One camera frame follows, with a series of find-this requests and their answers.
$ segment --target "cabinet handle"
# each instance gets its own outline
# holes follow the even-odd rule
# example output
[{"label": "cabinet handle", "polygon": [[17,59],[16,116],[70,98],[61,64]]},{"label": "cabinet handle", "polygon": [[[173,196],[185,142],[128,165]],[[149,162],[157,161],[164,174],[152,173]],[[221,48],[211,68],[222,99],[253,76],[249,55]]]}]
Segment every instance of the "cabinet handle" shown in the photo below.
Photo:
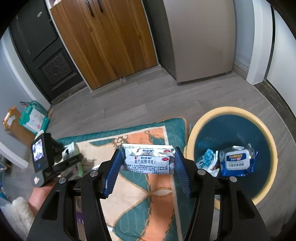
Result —
[{"label": "cabinet handle", "polygon": [[88,0],[86,0],[85,2],[86,2],[87,6],[88,6],[88,8],[89,8],[89,11],[91,12],[92,17],[94,18],[94,13],[93,13],[93,11],[92,11],[92,9],[91,9],[91,6],[89,5]]},{"label": "cabinet handle", "polygon": [[100,8],[100,11],[103,12],[103,8],[102,8],[102,5],[100,3],[100,0],[97,0],[98,1],[98,5],[99,5],[99,8]]}]

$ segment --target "blue crumpled paper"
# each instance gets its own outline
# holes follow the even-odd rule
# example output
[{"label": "blue crumpled paper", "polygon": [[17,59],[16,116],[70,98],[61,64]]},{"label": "blue crumpled paper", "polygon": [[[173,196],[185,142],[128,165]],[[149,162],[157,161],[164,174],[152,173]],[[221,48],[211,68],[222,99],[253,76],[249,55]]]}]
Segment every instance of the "blue crumpled paper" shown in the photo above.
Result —
[{"label": "blue crumpled paper", "polygon": [[205,154],[202,156],[202,160],[199,162],[201,168],[205,168],[211,165],[214,160],[214,152],[211,149],[207,149]]}]

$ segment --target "human hand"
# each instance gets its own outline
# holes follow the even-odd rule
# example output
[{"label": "human hand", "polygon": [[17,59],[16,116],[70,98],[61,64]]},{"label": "human hand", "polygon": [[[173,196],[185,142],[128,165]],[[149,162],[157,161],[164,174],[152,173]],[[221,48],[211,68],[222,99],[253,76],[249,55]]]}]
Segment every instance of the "human hand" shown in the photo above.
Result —
[{"label": "human hand", "polygon": [[29,207],[32,210],[34,216],[38,213],[40,207],[42,206],[44,200],[46,199],[49,192],[52,190],[53,186],[57,182],[58,179],[52,180],[50,183],[46,184],[40,188],[34,188],[29,198]]}]

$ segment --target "black door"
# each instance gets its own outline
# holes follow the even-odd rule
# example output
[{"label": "black door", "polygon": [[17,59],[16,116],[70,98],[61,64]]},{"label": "black door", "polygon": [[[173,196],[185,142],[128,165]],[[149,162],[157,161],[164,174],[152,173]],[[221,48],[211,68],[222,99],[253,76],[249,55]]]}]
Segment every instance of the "black door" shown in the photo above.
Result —
[{"label": "black door", "polygon": [[11,22],[10,33],[25,69],[49,101],[83,81],[43,0],[30,0]]}]

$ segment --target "blue gripper pad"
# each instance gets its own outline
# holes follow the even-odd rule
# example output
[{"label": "blue gripper pad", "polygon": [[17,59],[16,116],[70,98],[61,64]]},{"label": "blue gripper pad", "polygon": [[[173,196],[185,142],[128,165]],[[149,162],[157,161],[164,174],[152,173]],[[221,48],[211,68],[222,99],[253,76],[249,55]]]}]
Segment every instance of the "blue gripper pad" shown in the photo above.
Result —
[{"label": "blue gripper pad", "polygon": [[118,150],[115,156],[113,155],[111,161],[113,161],[113,163],[111,164],[111,167],[105,179],[105,189],[103,192],[105,197],[108,197],[113,192],[120,167],[123,164],[122,151]]},{"label": "blue gripper pad", "polygon": [[190,187],[190,179],[189,175],[186,172],[184,163],[183,163],[183,154],[181,153],[179,148],[176,148],[175,152],[175,169],[177,171],[182,190],[184,193],[186,193],[187,196],[191,196],[192,194],[192,189]]}]

